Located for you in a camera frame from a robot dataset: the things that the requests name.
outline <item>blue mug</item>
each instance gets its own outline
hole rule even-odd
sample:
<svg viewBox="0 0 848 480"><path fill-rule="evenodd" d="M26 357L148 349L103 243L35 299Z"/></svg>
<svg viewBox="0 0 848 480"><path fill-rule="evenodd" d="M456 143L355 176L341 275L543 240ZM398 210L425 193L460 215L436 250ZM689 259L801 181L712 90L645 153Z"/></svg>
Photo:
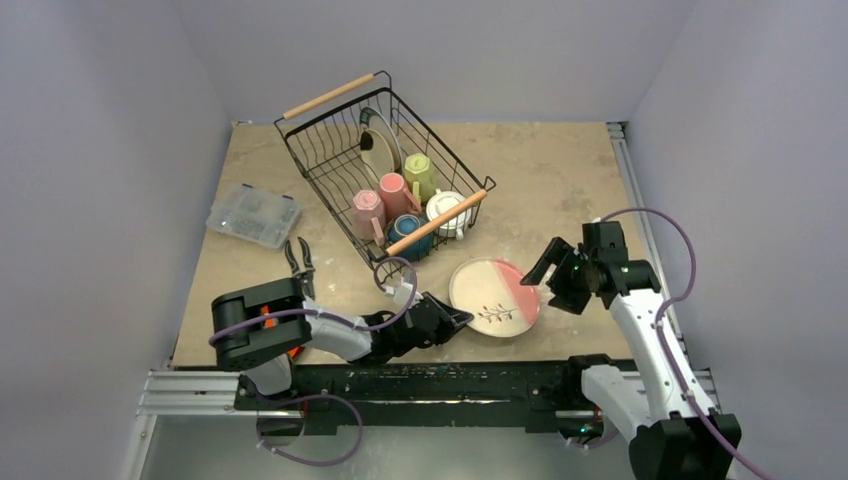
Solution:
<svg viewBox="0 0 848 480"><path fill-rule="evenodd" d="M389 241L392 243L399 242L407 235L421 228L421 225L424 223L424 220L415 215L406 214L399 216L389 229ZM430 253L431 248L433 248L433 234L422 237L421 240L413 243L398 255L410 262L417 262L426 257Z"/></svg>

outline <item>plate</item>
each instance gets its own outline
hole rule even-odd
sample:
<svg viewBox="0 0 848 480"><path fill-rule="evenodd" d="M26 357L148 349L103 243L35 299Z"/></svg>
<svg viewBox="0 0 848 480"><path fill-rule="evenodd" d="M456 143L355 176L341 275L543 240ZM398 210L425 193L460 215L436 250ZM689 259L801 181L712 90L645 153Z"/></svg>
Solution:
<svg viewBox="0 0 848 480"><path fill-rule="evenodd" d="M474 314L469 327L492 337L521 335L536 323L541 298L536 287L519 282L524 273L499 258L474 258L450 281L451 304Z"/></svg>
<svg viewBox="0 0 848 480"><path fill-rule="evenodd" d="M380 132L366 128L359 136L359 151L368 176L380 185L380 179L394 171L394 157L389 142Z"/></svg>
<svg viewBox="0 0 848 480"><path fill-rule="evenodd" d="M359 111L359 125L363 131L367 129L376 130L386 139L394 159L392 171L400 170L400 143L398 143L395 132L389 126L386 118L371 107L362 107L362 110Z"/></svg>

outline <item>wooden handle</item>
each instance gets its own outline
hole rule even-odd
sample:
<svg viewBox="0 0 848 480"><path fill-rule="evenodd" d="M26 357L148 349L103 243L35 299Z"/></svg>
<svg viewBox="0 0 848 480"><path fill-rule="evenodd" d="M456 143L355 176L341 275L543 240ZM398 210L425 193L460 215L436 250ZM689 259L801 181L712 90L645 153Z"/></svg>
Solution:
<svg viewBox="0 0 848 480"><path fill-rule="evenodd" d="M448 210L447 212L425 223L418 230L410 233L406 237L403 237L400 241L393 243L389 248L386 249L386 253L388 253L389 256L392 257L397 256L397 254L406 250L413 243L417 242L418 240L421 240L422 238L424 238L424 236L435 232L439 229L439 227L459 216L460 213L468 210L469 208L483 201L483 199L486 198L486 195L488 195L488 193L489 192L484 189L480 190L474 195L471 195L470 197L466 198L457 205L454 205L454 207Z"/></svg>
<svg viewBox="0 0 848 480"><path fill-rule="evenodd" d="M296 116L298 116L302 113L306 113L306 112L312 110L313 108L317 107L318 105L329 102L330 100L338 97L339 95L344 95L345 93L353 90L354 88L359 88L362 85L365 85L366 83L370 82L371 80L374 80L374 74L373 73L369 73L368 75L363 75L363 76L357 78L356 80L354 80L350 83L346 83L339 88L336 88L334 90L330 90L329 92L325 93L324 95L321 95L320 97L315 97L312 100L310 100L310 101L308 101L308 102L306 102L302 105L299 105L297 107L292 108L291 110L289 110L289 111L287 111L286 113L283 114L283 119L284 120L291 120L292 118L294 118L294 117L296 117Z"/></svg>

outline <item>gray wall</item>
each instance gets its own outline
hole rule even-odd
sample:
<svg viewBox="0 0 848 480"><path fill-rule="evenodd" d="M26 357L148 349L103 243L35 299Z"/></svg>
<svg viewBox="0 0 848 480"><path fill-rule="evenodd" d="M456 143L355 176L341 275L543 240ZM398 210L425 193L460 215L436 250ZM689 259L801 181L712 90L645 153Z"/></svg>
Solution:
<svg viewBox="0 0 848 480"><path fill-rule="evenodd" d="M0 477L113 479L227 118L167 0L4 2L0 65Z"/></svg>
<svg viewBox="0 0 848 480"><path fill-rule="evenodd" d="M227 113L386 69L432 119L624 120L694 0L174 0Z"/></svg>
<svg viewBox="0 0 848 480"><path fill-rule="evenodd" d="M695 242L687 344L779 478L848 468L846 20L841 0L701 1L627 129L646 203ZM682 243L654 225L680 291Z"/></svg>

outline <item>black wire dish rack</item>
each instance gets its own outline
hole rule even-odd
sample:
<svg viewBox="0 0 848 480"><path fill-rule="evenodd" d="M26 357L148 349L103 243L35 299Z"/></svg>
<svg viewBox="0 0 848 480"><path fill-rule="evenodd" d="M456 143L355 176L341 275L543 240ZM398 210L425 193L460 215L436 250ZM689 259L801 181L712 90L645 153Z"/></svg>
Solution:
<svg viewBox="0 0 848 480"><path fill-rule="evenodd" d="M281 126L282 122L359 88L376 77L385 77L388 86L354 98L288 132ZM376 109L387 117L400 144L401 161L413 153L424 153L438 172L439 188L452 190L466 198L465 202L422 225L415 234L393 245L386 244L382 247L373 240L362 240L354 235L352 223L354 195L363 189L379 190L378 182L373 174L369 175L369 167L363 162L360 152L361 132L358 120L364 107ZM436 132L394 93L391 76L382 70L360 77L287 111L274 121L274 126L280 132L300 173L321 197L330 214L372 270L380 260L403 251L423 235L433 235L433 247L430 252L430 255L433 255L439 246L451 240L436 235L436 230L466 210L470 210L466 228L471 229L477 222L480 202L497 186L491 177L487 176L480 181L469 170ZM381 282L385 281L401 268L401 265L383 264L377 272L378 278Z"/></svg>

